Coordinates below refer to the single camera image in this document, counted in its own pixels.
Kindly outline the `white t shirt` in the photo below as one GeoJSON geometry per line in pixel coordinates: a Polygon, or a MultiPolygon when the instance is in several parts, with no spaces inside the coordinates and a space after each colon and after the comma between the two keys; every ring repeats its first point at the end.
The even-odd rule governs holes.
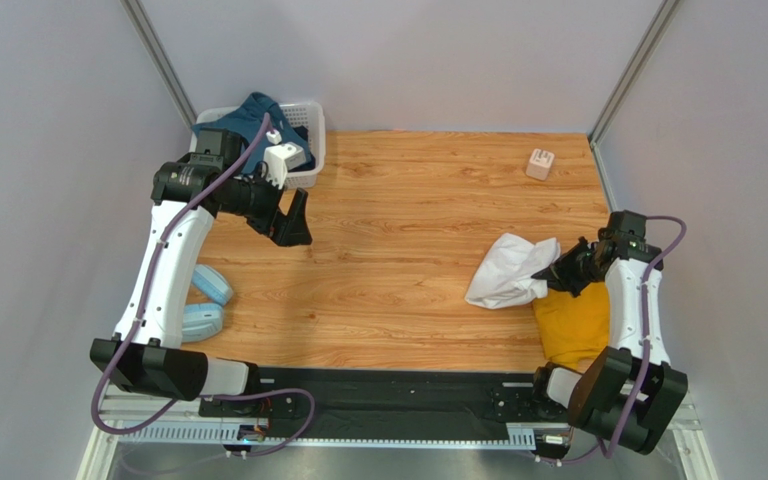
{"type": "Polygon", "coordinates": [[[465,294],[465,301],[489,310],[530,304],[548,295],[546,280],[534,274],[549,267],[561,255],[557,238],[532,243],[505,233],[490,247],[465,294]]]}

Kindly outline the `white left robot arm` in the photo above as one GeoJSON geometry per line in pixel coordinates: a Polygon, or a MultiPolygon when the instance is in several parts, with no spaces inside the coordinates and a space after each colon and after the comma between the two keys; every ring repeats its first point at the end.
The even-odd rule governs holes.
{"type": "Polygon", "coordinates": [[[91,361],[117,388],[173,400],[245,392],[252,364],[182,349],[184,307],[200,250],[215,218],[240,216],[281,247],[309,245],[308,194],[280,209],[287,163],[303,149],[277,133],[254,142],[228,130],[203,129],[196,149],[167,162],[153,178],[151,229],[129,305],[109,339],[96,339],[91,361]]]}

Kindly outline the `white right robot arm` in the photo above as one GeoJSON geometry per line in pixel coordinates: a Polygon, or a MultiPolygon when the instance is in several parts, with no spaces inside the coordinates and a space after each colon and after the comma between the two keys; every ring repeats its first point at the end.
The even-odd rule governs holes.
{"type": "Polygon", "coordinates": [[[679,227],[665,248],[649,244],[650,217],[614,211],[596,240],[580,238],[534,274],[551,290],[579,296],[593,283],[609,294],[609,342],[583,373],[549,362],[534,374],[533,393],[564,408],[570,427],[592,435],[605,458],[618,448],[651,453],[688,392],[688,377],[671,365],[660,325],[665,257],[683,240],[679,227]]]}

